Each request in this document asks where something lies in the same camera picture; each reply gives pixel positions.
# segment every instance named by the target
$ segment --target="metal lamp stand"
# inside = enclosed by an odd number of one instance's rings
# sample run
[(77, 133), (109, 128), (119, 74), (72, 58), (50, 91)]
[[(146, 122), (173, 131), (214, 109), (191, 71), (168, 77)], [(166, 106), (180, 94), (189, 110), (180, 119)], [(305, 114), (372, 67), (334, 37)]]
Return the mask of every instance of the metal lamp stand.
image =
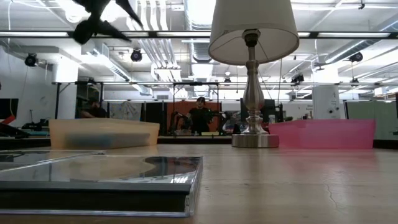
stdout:
[(258, 79), (259, 62), (256, 60), (255, 46), (261, 33), (254, 30), (246, 30), (243, 39), (249, 49), (249, 60), (246, 62), (248, 69), (248, 82), (244, 91), (243, 103), (248, 109), (249, 117), (246, 119), (248, 128), (242, 134), (232, 136), (233, 147), (246, 148), (271, 148), (279, 147), (279, 136), (268, 134), (261, 127), (262, 118), (260, 110), (264, 106), (264, 94)]

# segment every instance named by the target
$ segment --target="translucent plastic container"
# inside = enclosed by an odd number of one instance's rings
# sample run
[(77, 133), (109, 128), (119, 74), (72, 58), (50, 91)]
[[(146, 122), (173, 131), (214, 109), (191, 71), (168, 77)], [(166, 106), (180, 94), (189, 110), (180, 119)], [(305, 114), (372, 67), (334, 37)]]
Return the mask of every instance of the translucent plastic container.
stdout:
[(372, 149), (374, 120), (297, 120), (271, 124), (280, 147), (297, 149)]
[(159, 124), (120, 119), (50, 120), (52, 149), (117, 149), (157, 144)]

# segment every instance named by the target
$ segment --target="lamp base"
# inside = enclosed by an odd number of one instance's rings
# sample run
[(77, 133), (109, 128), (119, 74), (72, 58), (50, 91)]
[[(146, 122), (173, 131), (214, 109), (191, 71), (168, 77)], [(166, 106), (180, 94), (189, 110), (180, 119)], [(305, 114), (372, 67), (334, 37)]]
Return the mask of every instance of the lamp base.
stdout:
[(232, 147), (279, 147), (279, 136), (275, 134), (234, 134), (232, 135)]

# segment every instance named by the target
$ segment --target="man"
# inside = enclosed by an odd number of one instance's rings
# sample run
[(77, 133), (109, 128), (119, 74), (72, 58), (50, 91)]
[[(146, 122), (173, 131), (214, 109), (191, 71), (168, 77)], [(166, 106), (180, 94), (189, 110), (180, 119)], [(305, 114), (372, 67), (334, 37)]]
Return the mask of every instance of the man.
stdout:
[(201, 135), (202, 132), (209, 132), (209, 126), (213, 119), (210, 117), (209, 109), (205, 108), (206, 99), (199, 97), (197, 107), (189, 111), (188, 118), (192, 120), (192, 133)]
[(90, 109), (81, 112), (81, 118), (106, 118), (106, 111), (100, 107), (97, 99), (88, 100)]

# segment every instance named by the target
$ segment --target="table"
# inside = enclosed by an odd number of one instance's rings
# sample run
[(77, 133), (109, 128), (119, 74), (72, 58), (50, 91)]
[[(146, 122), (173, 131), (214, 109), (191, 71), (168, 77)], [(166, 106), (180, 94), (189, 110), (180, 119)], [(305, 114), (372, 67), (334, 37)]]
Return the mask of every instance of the table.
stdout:
[(0, 216), (41, 223), (397, 223), (398, 152), (158, 145), (114, 155), (203, 156), (191, 218)]

